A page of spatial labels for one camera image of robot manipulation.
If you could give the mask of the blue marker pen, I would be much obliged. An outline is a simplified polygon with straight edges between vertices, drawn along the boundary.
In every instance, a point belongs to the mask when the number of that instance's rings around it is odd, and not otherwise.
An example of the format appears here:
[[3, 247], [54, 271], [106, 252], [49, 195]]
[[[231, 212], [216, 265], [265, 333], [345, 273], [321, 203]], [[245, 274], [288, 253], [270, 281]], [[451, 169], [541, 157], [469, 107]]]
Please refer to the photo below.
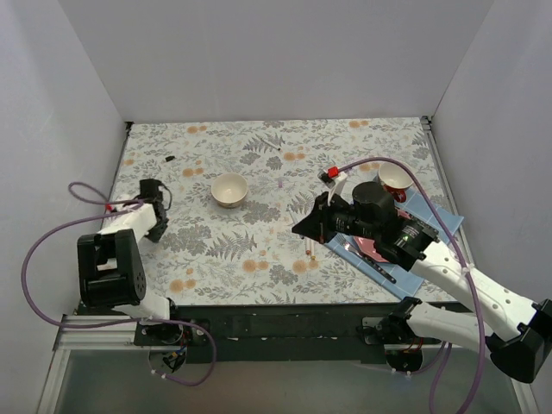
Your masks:
[[291, 220], [292, 220], [293, 226], [296, 225], [296, 224], [297, 224], [297, 221], [296, 221], [295, 216], [293, 215], [293, 213], [292, 213], [290, 210], [288, 210], [288, 213], [289, 213], [290, 218], [291, 218]]

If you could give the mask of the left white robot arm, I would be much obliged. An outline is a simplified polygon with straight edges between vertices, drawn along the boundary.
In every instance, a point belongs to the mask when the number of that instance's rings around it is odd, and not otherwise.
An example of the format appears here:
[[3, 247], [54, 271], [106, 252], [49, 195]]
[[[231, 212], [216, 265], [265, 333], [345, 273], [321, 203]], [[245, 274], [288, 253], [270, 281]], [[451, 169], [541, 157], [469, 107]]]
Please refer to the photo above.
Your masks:
[[184, 325], [171, 316], [175, 303], [147, 288], [138, 247], [142, 239], [158, 242], [164, 235], [170, 208], [164, 205], [167, 190], [158, 179], [142, 179], [135, 198], [143, 204], [123, 204], [121, 215], [107, 227], [79, 237], [77, 251], [80, 296], [87, 308], [138, 318], [143, 335], [173, 345], [182, 339]]

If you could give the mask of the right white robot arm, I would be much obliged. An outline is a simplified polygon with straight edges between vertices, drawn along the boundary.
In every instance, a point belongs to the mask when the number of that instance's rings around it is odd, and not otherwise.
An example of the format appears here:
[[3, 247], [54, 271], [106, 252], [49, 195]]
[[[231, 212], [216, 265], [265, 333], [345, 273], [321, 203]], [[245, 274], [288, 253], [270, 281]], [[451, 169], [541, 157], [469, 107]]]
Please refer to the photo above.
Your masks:
[[503, 373], [530, 384], [551, 352], [551, 302], [512, 292], [458, 254], [436, 231], [399, 215], [392, 195], [375, 182], [357, 185], [352, 202], [326, 191], [292, 233], [325, 244], [344, 234], [371, 239], [379, 255], [441, 287], [471, 312], [455, 313], [407, 298], [383, 325], [410, 342], [417, 336], [481, 351]]

